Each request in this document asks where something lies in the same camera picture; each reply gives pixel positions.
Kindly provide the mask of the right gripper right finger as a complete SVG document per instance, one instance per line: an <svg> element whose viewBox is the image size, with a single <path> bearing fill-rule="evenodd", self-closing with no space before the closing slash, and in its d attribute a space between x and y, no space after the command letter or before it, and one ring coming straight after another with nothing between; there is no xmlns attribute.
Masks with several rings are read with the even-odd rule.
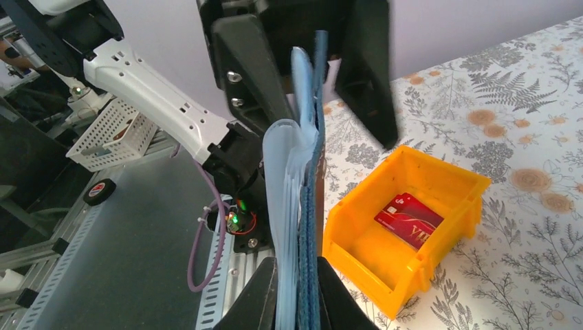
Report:
<svg viewBox="0 0 583 330"><path fill-rule="evenodd" d="M317 258L321 329L377 330L361 310L326 258Z"/></svg>

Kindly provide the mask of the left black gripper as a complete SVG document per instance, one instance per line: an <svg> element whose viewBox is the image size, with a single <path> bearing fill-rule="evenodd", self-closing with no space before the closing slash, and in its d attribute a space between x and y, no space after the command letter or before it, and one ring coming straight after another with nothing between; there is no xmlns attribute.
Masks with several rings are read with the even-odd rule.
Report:
<svg viewBox="0 0 583 330"><path fill-rule="evenodd" d="M384 149L399 139L389 66L387 1L198 1L214 80L230 113L262 137L292 119L282 76L294 46L310 50L316 31L340 59L335 92Z"/></svg>

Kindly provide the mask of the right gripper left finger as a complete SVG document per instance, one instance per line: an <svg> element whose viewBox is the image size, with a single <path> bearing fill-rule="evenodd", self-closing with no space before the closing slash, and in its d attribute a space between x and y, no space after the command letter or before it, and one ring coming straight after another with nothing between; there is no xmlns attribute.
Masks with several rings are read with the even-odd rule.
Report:
<svg viewBox="0 0 583 330"><path fill-rule="evenodd" d="M275 325L278 272L276 259L264 259L214 329L272 330Z"/></svg>

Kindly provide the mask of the blue card holder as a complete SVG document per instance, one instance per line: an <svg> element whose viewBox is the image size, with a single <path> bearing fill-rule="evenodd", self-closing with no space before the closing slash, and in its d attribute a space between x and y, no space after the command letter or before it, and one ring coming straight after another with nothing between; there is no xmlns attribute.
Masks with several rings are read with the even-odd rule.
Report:
<svg viewBox="0 0 583 330"><path fill-rule="evenodd" d="M316 179L325 146L322 88L328 34L316 31L312 56L291 50L294 118L277 120L263 137L269 225L278 286L275 329L320 329Z"/></svg>

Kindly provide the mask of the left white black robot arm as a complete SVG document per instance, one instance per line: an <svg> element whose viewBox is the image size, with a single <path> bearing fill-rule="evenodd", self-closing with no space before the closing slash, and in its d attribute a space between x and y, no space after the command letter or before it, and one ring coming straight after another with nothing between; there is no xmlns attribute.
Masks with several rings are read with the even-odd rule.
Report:
<svg viewBox="0 0 583 330"><path fill-rule="evenodd" d="M236 123L200 107L133 51L104 1L2 1L49 68L136 107L178 141L222 193L264 201L314 183L324 148L322 86L385 148L399 130L389 83L387 1L198 1L214 81Z"/></svg>

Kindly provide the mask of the red VIP card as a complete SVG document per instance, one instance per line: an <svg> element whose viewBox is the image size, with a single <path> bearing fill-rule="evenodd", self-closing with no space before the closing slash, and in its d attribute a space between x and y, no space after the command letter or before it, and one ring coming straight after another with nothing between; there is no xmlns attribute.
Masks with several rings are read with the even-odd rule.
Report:
<svg viewBox="0 0 583 330"><path fill-rule="evenodd" d="M419 250L443 217L408 192L395 195L375 216L383 228Z"/></svg>

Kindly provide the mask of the near orange bin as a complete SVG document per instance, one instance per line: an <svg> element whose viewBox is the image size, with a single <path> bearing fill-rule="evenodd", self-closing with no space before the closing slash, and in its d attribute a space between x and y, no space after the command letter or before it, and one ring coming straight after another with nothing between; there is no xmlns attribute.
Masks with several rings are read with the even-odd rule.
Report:
<svg viewBox="0 0 583 330"><path fill-rule="evenodd" d="M481 220L489 178L397 147L330 211L323 255L387 317L427 291L436 266Z"/></svg>

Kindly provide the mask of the white perforated basket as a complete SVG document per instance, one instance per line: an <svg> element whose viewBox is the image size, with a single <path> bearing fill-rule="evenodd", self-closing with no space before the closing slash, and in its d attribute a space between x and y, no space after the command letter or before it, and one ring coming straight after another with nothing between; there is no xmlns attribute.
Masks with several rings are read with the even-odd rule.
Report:
<svg viewBox="0 0 583 330"><path fill-rule="evenodd" d="M90 172L140 159L157 125L121 98L112 100L66 157Z"/></svg>

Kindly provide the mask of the floral table mat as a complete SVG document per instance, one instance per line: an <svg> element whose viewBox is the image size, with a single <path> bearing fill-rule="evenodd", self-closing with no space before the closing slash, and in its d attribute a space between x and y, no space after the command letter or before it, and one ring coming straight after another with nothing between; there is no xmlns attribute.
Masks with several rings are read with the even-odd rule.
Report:
<svg viewBox="0 0 583 330"><path fill-rule="evenodd" d="M323 253L364 327L581 329L582 19L391 87L391 150L324 107Z"/></svg>

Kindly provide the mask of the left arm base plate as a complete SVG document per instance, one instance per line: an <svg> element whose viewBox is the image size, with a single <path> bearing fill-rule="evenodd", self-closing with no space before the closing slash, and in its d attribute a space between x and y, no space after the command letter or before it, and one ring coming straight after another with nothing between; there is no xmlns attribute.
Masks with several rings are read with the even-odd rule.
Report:
<svg viewBox="0 0 583 330"><path fill-rule="evenodd" d="M269 223L263 216L267 213L251 211L240 199L223 195L225 209L225 238L223 251L234 253L257 253L272 250L273 243Z"/></svg>

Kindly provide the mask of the aluminium rail frame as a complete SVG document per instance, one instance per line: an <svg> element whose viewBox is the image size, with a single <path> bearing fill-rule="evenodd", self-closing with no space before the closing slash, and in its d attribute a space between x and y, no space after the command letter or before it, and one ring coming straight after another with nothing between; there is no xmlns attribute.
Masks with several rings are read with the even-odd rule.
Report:
<svg viewBox="0 0 583 330"><path fill-rule="evenodd" d="M159 132L146 155L96 173L117 188L99 206L78 199L46 242L1 256L27 267L1 297L2 329L211 329L271 250L234 253L200 293L187 286L197 218L212 194L186 154Z"/></svg>

